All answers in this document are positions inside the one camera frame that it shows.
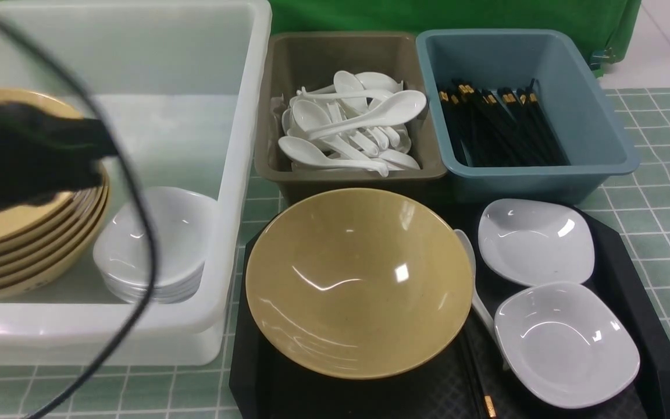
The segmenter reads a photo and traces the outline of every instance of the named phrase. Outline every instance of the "black glove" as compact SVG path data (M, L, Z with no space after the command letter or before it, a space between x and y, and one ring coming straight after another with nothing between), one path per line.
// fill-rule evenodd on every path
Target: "black glove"
M0 211L43 205L61 191L102 184L99 160L117 154L103 122L0 105Z

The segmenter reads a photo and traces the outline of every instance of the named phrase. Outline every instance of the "chopstick bundle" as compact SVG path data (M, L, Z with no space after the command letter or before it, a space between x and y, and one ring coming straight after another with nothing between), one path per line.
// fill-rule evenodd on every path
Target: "chopstick bundle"
M459 162L474 167L569 164L532 90L536 80L516 95L508 87L496 94L464 80L451 81L457 92L442 90L446 98L441 108ZM452 114L455 121L449 122Z
M540 133L539 138L542 139L542 141L547 144L548 149L553 152L556 164L568 165L569 162L560 149L560 144L555 138L555 133L553 133L550 123L547 121L547 117L544 116L544 111L542 111L542 106L537 100L537 95L534 94L532 86L527 87L525 90L519 88L516 90L516 94L519 95L519 100L521 101L522 106L531 106L529 113L531 114L532 120L537 124L537 129ZM521 100L523 95L529 98L528 103L526 103L526 100Z
M452 95L452 100L457 101L457 96ZM444 114L444 121L446 121L446 129L449 131L449 140L451 140L451 148L454 149L454 157L460 164L467 165L467 157L465 156L465 149L468 146L463 143L468 137L468 131L465 132L460 122L460 117L454 109L452 103L449 102L449 95L444 91L439 91L439 99L441 100L441 111Z
M459 361L465 369L465 378L473 397L473 405L478 418L496 419L499 417L495 411L493 399L487 392L482 381L482 375L477 368L477 358L469 342L467 332L460 332L459 336Z

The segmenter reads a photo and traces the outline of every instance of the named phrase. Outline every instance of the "stack of yellow plates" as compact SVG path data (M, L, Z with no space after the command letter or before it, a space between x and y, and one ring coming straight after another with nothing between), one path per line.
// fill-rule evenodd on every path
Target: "stack of yellow plates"
M0 90L1 101L18 101L54 115L79 118L74 108L24 90ZM98 188L61 193L42 207L0 212L0 298L44 286L69 269L96 238L110 196L104 169Z

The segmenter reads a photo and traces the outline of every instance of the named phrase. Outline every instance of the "grid pattern tablecloth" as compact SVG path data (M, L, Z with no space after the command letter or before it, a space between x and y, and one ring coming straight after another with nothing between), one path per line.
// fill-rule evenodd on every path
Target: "grid pattern tablecloth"
M612 178L580 207L622 233L670 336L670 88L611 90L617 114L643 159L635 175ZM284 209L274 184L250 178L240 244ZM229 366L244 250L230 294L223 352L202 367L106 367L53 417L90 419L239 419ZM0 417L32 411L63 389L80 367L0 366Z

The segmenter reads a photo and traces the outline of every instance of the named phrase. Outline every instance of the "green cloth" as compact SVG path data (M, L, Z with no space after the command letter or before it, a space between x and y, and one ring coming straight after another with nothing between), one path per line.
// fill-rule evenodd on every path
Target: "green cloth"
M590 58L612 48L621 61L640 0L269 0L273 34L299 31L407 31L462 27L554 29Z

